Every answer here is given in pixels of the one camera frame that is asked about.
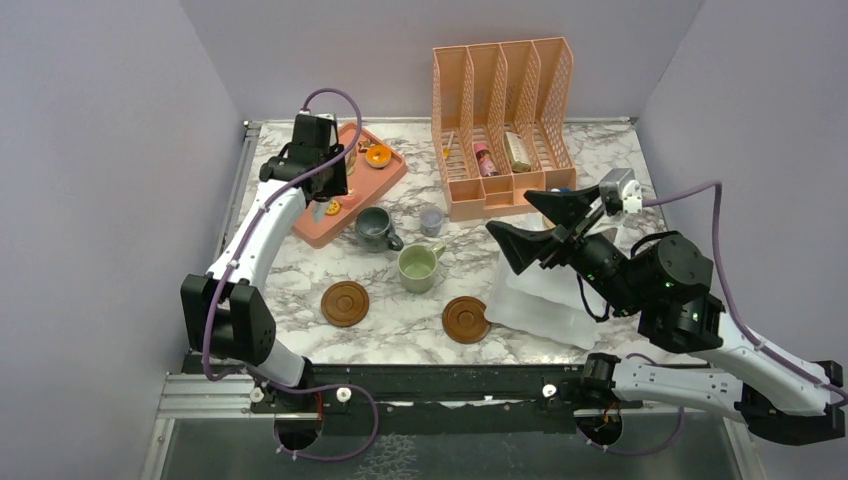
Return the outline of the yellow frosted donut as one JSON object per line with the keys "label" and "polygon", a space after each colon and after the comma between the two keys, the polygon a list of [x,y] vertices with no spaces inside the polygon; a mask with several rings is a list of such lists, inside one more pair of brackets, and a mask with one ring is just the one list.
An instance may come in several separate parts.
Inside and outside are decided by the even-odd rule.
{"label": "yellow frosted donut", "polygon": [[550,220],[545,215],[542,216],[542,220],[543,220],[543,223],[544,223],[546,229],[554,229],[557,226],[557,224],[555,222]]}

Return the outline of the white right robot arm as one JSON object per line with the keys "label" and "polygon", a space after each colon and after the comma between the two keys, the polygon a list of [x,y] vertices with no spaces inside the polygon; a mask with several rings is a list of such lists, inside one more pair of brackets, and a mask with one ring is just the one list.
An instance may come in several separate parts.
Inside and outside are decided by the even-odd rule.
{"label": "white right robot arm", "polygon": [[711,292],[724,277],[718,254],[704,255],[676,231],[646,236],[629,253],[606,238],[608,228],[654,205],[632,170],[614,169],[577,191],[532,190],[526,199],[549,220],[548,229],[486,225],[514,273],[568,267],[580,289],[601,296],[608,315],[637,315],[638,331],[652,345],[711,365],[696,372],[651,366],[643,355],[593,353],[563,384],[566,405],[657,401],[721,415],[790,446],[845,436],[841,366],[790,355],[741,322],[732,299]]}

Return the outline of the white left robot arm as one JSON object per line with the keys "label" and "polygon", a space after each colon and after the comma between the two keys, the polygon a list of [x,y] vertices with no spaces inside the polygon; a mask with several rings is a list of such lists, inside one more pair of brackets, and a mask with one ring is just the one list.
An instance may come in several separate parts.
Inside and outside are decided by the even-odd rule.
{"label": "white left robot arm", "polygon": [[276,339],[276,324],[263,291],[283,241],[309,205],[346,194],[344,186],[317,190],[310,180],[269,180],[258,186],[247,217],[207,272],[189,274],[180,287],[192,350],[211,381],[244,368],[276,386],[285,407],[298,411],[313,401],[309,360]]}

